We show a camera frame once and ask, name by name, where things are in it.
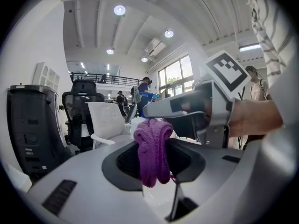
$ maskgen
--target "purple cloth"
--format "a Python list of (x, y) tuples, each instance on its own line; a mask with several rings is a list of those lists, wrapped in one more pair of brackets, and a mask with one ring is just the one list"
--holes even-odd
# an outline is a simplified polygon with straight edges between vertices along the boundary
[(171, 134), (171, 124), (156, 119), (140, 123), (134, 132), (139, 144), (140, 179), (149, 188), (155, 186), (157, 179), (163, 184), (170, 180), (165, 141)]

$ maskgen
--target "railing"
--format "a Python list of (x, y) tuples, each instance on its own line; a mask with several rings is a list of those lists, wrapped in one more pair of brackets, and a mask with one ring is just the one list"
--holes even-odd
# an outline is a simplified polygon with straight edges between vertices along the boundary
[(117, 77), (107, 76), (106, 79), (102, 79), (103, 74), (82, 74), (82, 73), (71, 73), (71, 80), (93, 80), (99, 84), (120, 84), (128, 86), (139, 86), (142, 80), (128, 78), (128, 77)]

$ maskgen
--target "robotic arm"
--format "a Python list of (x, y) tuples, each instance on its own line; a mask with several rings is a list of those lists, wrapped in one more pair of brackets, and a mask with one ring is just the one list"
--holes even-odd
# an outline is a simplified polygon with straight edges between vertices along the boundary
[(148, 118), (165, 118), (178, 136), (222, 148), (228, 146), (233, 106), (234, 100), (214, 81), (206, 81), (193, 91), (146, 105), (143, 113)]

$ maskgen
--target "striped sleeve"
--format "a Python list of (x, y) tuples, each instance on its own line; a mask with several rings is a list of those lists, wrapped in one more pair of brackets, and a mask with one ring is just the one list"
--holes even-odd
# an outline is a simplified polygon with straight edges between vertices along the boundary
[(261, 45), (271, 86), (296, 55), (297, 43), (290, 22), (274, 0), (249, 0), (252, 28)]

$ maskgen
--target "window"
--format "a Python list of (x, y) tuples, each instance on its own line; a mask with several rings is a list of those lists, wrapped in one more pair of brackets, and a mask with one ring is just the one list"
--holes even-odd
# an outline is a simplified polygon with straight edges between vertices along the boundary
[(193, 75), (189, 56), (186, 56), (183, 59), (181, 59), (181, 65), (182, 65), (183, 78)]
[(175, 87), (175, 93), (176, 95), (182, 94), (183, 93), (183, 86), (179, 85)]
[(194, 81), (188, 81), (184, 83), (185, 92), (192, 91), (192, 84)]
[(173, 96), (173, 88), (168, 89), (167, 93), (170, 95), (170, 97), (172, 97)]
[(165, 70), (166, 70), (167, 84), (180, 80), (182, 78), (182, 72), (181, 72), (179, 61), (166, 67)]
[(160, 93), (165, 89), (168, 96), (192, 90), (193, 72), (189, 56), (185, 56), (159, 71)]
[(165, 85), (165, 69), (161, 70), (159, 72), (159, 80), (160, 80), (160, 86)]

